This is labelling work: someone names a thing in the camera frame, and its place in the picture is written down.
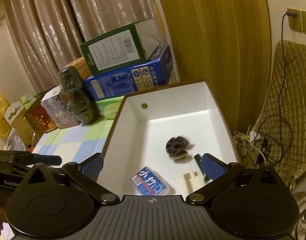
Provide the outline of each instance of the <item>curtain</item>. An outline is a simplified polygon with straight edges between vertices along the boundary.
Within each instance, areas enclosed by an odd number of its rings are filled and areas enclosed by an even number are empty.
[[[271,65],[266,0],[160,0],[182,81],[210,85],[230,130],[260,114]]]
[[[58,69],[81,57],[82,38],[67,0],[3,0],[21,63],[37,93],[59,84]]]
[[[154,16],[154,0],[70,1],[86,41],[120,26]]]

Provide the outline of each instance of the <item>crosshair symbol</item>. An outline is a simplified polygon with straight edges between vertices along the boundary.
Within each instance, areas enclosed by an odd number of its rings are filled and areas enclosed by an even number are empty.
[[[154,204],[158,200],[156,198],[150,198],[148,201],[151,202],[152,204]]]

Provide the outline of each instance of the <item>metal screw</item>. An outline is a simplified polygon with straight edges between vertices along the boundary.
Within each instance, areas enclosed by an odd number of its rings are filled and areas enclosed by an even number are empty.
[[[107,194],[104,194],[103,196],[101,196],[101,199],[105,203],[109,204],[110,202],[115,201],[117,199],[117,196],[112,194],[112,193],[107,193]]]
[[[204,196],[202,194],[199,193],[193,193],[191,195],[189,195],[189,199],[193,202],[200,202],[204,200]]]

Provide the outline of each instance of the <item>white tray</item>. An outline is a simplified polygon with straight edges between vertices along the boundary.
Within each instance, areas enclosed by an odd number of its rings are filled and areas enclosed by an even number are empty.
[[[191,140],[190,156],[173,161],[165,145],[179,135]],[[168,184],[169,194],[185,198],[188,192],[183,174],[193,171],[201,175],[193,156],[210,153],[225,163],[238,162],[234,149],[225,120],[204,81],[135,92],[122,101],[103,148],[104,168],[97,182],[119,197],[138,195],[130,178],[148,166]]]

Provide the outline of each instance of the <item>quilted fabric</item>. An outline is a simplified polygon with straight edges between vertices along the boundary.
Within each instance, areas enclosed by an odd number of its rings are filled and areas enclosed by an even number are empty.
[[[281,115],[290,123],[293,130],[292,146],[281,163],[275,169],[285,183],[294,176],[296,179],[306,170],[306,45],[284,41],[284,51],[287,63],[286,79],[281,95]],[[253,127],[258,130],[260,124],[270,115],[278,115],[278,95],[283,80],[284,63],[282,44],[278,42],[267,96],[261,114]],[[261,132],[267,133],[279,141],[279,118],[269,118],[261,127]],[[287,149],[290,142],[290,130],[282,122],[282,141]],[[257,153],[250,153],[253,162]],[[270,142],[269,161],[280,159],[281,148]],[[249,158],[243,158],[243,164],[252,166]]]

